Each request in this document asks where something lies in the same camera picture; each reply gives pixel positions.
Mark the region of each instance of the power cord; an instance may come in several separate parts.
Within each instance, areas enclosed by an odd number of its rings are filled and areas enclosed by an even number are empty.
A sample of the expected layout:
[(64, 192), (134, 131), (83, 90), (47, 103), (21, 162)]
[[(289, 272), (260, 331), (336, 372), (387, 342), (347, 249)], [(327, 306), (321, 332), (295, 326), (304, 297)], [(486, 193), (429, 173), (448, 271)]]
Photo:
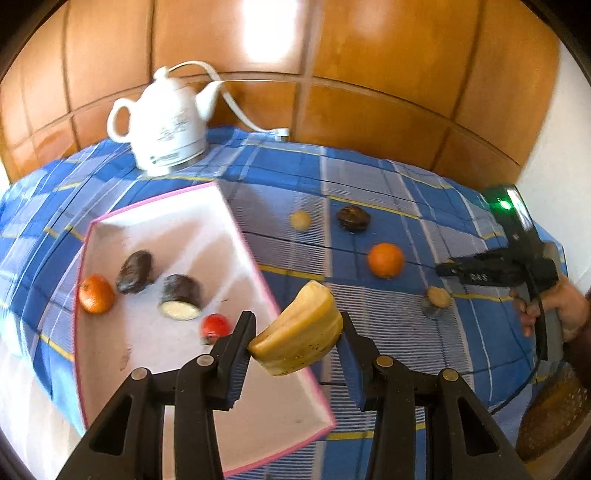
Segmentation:
[[(538, 300), (538, 305), (540, 307), (540, 318), (537, 321), (546, 323), (546, 316), (544, 313), (544, 305), (542, 304), (542, 299), (540, 298), (540, 292), (538, 291), (538, 289), (535, 285), (534, 277), (531, 274), (530, 269), (526, 268), (526, 271), (529, 276), (529, 281), (530, 281), (532, 288), (534, 290), (535, 298)], [(511, 395), (509, 395), (509, 397), (507, 397), (507, 399), (505, 399), (503, 401), (503, 403), (501, 403), (500, 405), (497, 405), (495, 408), (493, 408), (490, 411), (491, 415), (494, 415), (495, 413), (499, 413), (503, 408), (505, 408), (509, 403), (511, 403), (511, 401), (514, 400), (523, 391), (523, 389), (525, 387), (527, 387), (527, 385), (534, 378), (534, 375), (537, 373), (537, 371), (540, 367), (540, 362), (542, 360), (542, 357), (545, 356), (545, 354), (547, 353), (548, 345), (547, 345), (546, 336), (544, 336), (542, 339), (536, 338), (535, 340), (536, 341), (541, 340), (542, 343), (541, 343), (541, 348), (540, 348), (540, 355), (535, 360), (535, 364), (534, 364), (533, 369), (531, 370), (530, 374), (527, 376), (525, 381), (519, 387), (517, 387), (517, 389), (515, 389), (515, 391)]]
[[(176, 70), (179, 67), (184, 67), (185, 65), (197, 65), (197, 66), (201, 67), (203, 70), (205, 70), (208, 73), (208, 75), (211, 77), (212, 80), (217, 81), (217, 82), (224, 81), (219, 76), (219, 73), (216, 71), (216, 69), (214, 69), (209, 63), (207, 63), (205, 61), (199, 61), (199, 60), (184, 61), (182, 63), (179, 63), (178, 65), (175, 65), (174, 67), (172, 67), (168, 71), (172, 72), (173, 70)], [(274, 135), (275, 139), (279, 140), (279, 141), (281, 141), (282, 137), (289, 137), (290, 130), (288, 128), (273, 128), (271, 130), (265, 130), (264, 128), (261, 128), (258, 125), (255, 125), (244, 114), (244, 112), (240, 109), (240, 107), (238, 106), (238, 104), (236, 103), (236, 101), (234, 100), (232, 95), (230, 94), (230, 92), (228, 92), (227, 90), (225, 90), (225, 89), (222, 90), (222, 97), (226, 101), (226, 103), (228, 104), (228, 107), (230, 107), (230, 110), (232, 110), (232, 112), (234, 112), (234, 114), (238, 117), (238, 119), (243, 124), (245, 124), (248, 128), (254, 130), (255, 132)]]

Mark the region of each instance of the kettle base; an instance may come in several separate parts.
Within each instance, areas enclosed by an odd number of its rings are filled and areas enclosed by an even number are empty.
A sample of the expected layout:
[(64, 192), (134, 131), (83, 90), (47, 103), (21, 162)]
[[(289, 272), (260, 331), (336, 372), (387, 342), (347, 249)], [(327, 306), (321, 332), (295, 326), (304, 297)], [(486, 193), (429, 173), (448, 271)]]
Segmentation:
[(142, 177), (149, 177), (149, 178), (156, 178), (156, 177), (163, 177), (165, 175), (170, 175), (171, 173), (176, 173), (180, 170), (184, 170), (191, 165), (195, 165), (198, 161), (202, 160), (207, 156), (209, 153), (209, 145), (205, 147), (201, 152), (192, 155), (191, 157), (183, 160), (181, 163), (176, 163), (175, 165), (169, 166), (152, 166), (151, 168), (144, 170)]

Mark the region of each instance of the banana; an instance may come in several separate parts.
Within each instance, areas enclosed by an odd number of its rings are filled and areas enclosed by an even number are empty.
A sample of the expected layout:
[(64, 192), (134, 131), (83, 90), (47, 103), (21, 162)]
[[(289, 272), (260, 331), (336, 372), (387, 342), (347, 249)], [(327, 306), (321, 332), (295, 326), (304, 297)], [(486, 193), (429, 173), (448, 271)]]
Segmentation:
[(343, 317), (328, 288), (310, 280), (277, 319), (248, 344), (253, 358), (280, 377), (325, 356), (343, 330)]

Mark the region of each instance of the wooden panel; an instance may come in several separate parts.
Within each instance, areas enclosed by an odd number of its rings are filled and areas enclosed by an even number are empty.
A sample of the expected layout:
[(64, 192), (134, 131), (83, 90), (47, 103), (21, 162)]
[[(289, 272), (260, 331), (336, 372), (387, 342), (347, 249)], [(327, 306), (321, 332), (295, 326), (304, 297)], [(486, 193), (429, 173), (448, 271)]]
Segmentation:
[(22, 99), (21, 62), (22, 55), (19, 55), (0, 85), (0, 111), (4, 125), (4, 138), (9, 147), (31, 134), (27, 127), (25, 105)]
[(557, 68), (556, 35), (520, 1), (489, 0), (456, 121), (523, 165), (544, 121)]
[(52, 15), (22, 52), (25, 105), (33, 131), (68, 113), (62, 59), (67, 8), (63, 5)]
[(33, 149), (33, 142), (30, 139), (14, 148), (11, 151), (11, 156), (20, 173), (20, 177), (29, 175), (32, 171), (40, 167), (35, 150)]
[(18, 167), (14, 163), (12, 154), (6, 145), (6, 139), (4, 138), (4, 132), (2, 130), (2, 122), (0, 122), (0, 160), (4, 165), (4, 170), (6, 170), (8, 180), (10, 180), (11, 183), (14, 183), (21, 178), (22, 175), (18, 171)]
[[(113, 95), (106, 98), (96, 105), (92, 105), (89, 108), (76, 113), (73, 117), (74, 128), (78, 134), (78, 140), (80, 141), (80, 148), (87, 147), (97, 143), (104, 138), (107, 138), (107, 117), (113, 107), (113, 103), (117, 98), (126, 97), (130, 100), (139, 99), (143, 87), (135, 89), (132, 92), (121, 95)], [(129, 112), (127, 108), (123, 108), (117, 114), (115, 119), (117, 131), (121, 135), (125, 135), (129, 130)]]
[(70, 3), (66, 68), (72, 108), (148, 83), (151, 1)]
[(314, 75), (390, 93), (450, 115), (466, 73), (478, 4), (479, 0), (326, 0)]
[[(220, 72), (297, 73), (308, 0), (158, 1), (154, 68), (203, 60)], [(183, 67), (179, 75), (203, 73)]]
[(429, 168), (446, 126), (404, 102), (313, 85), (295, 141)]
[(520, 166), (476, 140), (452, 130), (433, 171), (480, 190), (499, 183), (515, 183)]
[(39, 165), (43, 166), (57, 159), (76, 153), (76, 140), (70, 119), (39, 130), (33, 135)]
[[(200, 91), (206, 82), (191, 86)], [(264, 80), (237, 80), (226, 82), (226, 88), (246, 116), (261, 128), (291, 128), (291, 118), (296, 98), (296, 84)], [(230, 110), (226, 101), (219, 96), (210, 127), (235, 125), (251, 131)]]

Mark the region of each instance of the kettle lid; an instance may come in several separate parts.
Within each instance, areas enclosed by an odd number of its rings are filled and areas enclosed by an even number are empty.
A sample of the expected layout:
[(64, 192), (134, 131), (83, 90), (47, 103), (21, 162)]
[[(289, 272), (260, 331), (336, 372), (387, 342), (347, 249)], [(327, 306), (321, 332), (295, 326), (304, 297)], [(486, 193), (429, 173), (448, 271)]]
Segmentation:
[(154, 72), (154, 81), (146, 87), (142, 97), (147, 96), (150, 98), (152, 95), (166, 95), (187, 86), (181, 79), (169, 77), (169, 72), (168, 67), (160, 67), (156, 70)]

